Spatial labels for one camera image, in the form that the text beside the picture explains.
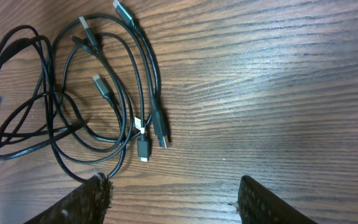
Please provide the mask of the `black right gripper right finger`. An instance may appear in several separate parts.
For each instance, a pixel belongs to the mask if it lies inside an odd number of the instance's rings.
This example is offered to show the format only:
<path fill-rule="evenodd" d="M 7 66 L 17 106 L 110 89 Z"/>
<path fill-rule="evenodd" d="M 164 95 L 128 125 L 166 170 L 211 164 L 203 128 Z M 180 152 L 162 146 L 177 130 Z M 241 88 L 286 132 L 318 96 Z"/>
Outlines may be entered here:
<path fill-rule="evenodd" d="M 248 175 L 241 178 L 237 202 L 242 224 L 316 224 Z"/>

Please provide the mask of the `black cable grey USB plug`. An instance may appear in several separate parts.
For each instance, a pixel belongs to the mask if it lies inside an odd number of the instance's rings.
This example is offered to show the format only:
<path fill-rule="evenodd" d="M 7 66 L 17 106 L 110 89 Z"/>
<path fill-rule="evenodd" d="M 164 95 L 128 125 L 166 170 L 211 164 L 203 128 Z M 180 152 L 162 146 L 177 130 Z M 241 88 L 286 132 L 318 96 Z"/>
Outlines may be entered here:
<path fill-rule="evenodd" d="M 86 180 L 82 179 L 81 177 L 78 177 L 76 174 L 74 174 L 72 171 L 70 171 L 69 168 L 62 161 L 63 157 L 68 159 L 69 161 L 75 162 L 77 164 L 92 165 L 92 164 L 98 164 L 98 163 L 110 160 L 113 157 L 115 157 L 116 155 L 120 155 L 119 162 L 117 163 L 115 168 L 108 174 L 108 177 L 111 178 L 121 168 L 121 166 L 124 162 L 125 156 L 126 156 L 127 143 L 130 140 L 132 140 L 132 130 L 135 128 L 135 121 L 134 121 L 134 114 L 133 114 L 133 110 L 132 110 L 131 101 L 129 99 L 129 96 L 127 95 L 127 92 L 123 89 L 120 79 L 115 74 L 112 74 L 111 77 L 114 81 L 114 84 L 117 89 L 117 93 L 119 94 L 119 97 L 120 97 L 121 109 L 119 109 L 117 103 L 114 102 L 115 98 L 113 96 L 113 93 L 112 93 L 110 87 L 108 86 L 108 84 L 105 82 L 105 80 L 102 77 L 100 77 L 98 74 L 96 74 L 93 76 L 93 81 L 94 81 L 94 84 L 96 85 L 97 89 L 99 90 L 101 96 L 110 104 L 111 108 L 114 110 L 114 112 L 116 114 L 117 121 L 118 121 L 119 128 L 120 128 L 120 135 L 117 139 L 111 139 L 111 138 L 107 138 L 104 136 L 100 136 L 100 135 L 96 134 L 95 132 L 93 132 L 93 130 L 90 129 L 89 126 L 86 124 L 86 122 L 84 121 L 82 115 L 78 111 L 78 108 L 75 105 L 72 98 L 65 93 L 65 87 L 66 87 L 66 82 L 67 82 L 67 72 L 64 72 L 62 75 L 62 88 L 58 92 L 59 98 L 55 97 L 55 95 L 56 95 L 55 92 L 51 92 L 51 95 L 50 95 L 50 105 L 48 106 L 49 114 L 48 114 L 48 120 L 47 120 L 47 127 L 48 127 L 49 131 L 52 130 L 52 124 L 53 124 L 54 117 L 56 115 L 59 115 L 59 117 L 61 118 L 61 120 L 63 121 L 63 123 L 67 129 L 65 131 L 66 134 L 73 135 L 73 137 L 81 145 L 83 145 L 85 148 L 87 148 L 91 151 L 100 152 L 100 153 L 105 153 L 105 152 L 109 153 L 108 156 L 103 157 L 101 159 L 97 159 L 94 161 L 82 161 L 82 160 L 72 158 L 72 157 L 68 156 L 67 154 L 65 154 L 57 146 L 57 144 L 56 144 L 57 139 L 56 138 L 51 139 L 52 150 L 53 150 L 55 158 L 57 159 L 57 162 L 59 163 L 60 167 L 72 179 L 77 180 L 81 183 L 85 182 Z M 90 145 L 85 143 L 80 137 L 78 137 L 78 135 L 76 134 L 76 131 L 73 128 L 69 127 L 69 124 L 68 124 L 67 119 L 65 118 L 65 115 L 62 113 L 61 104 L 63 103 L 64 98 L 66 98 L 69 101 L 69 103 L 71 104 L 71 107 L 73 108 L 73 111 L 76 114 L 77 120 L 79 121 L 79 123 L 78 123 L 79 128 L 85 129 L 85 131 L 88 134 L 90 134 L 92 137 L 94 137 L 95 139 L 102 141 L 102 142 L 111 142 L 111 143 L 113 143 L 113 145 L 106 149 L 97 149 L 95 147 L 91 147 Z"/>

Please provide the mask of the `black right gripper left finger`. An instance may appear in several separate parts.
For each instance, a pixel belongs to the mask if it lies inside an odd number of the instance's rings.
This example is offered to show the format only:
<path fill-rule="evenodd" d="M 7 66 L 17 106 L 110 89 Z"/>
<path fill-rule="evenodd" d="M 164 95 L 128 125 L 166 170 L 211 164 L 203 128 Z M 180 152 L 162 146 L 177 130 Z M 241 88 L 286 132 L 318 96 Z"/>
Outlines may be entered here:
<path fill-rule="evenodd" d="M 111 181 L 97 173 L 25 224 L 102 224 L 111 199 Z"/>

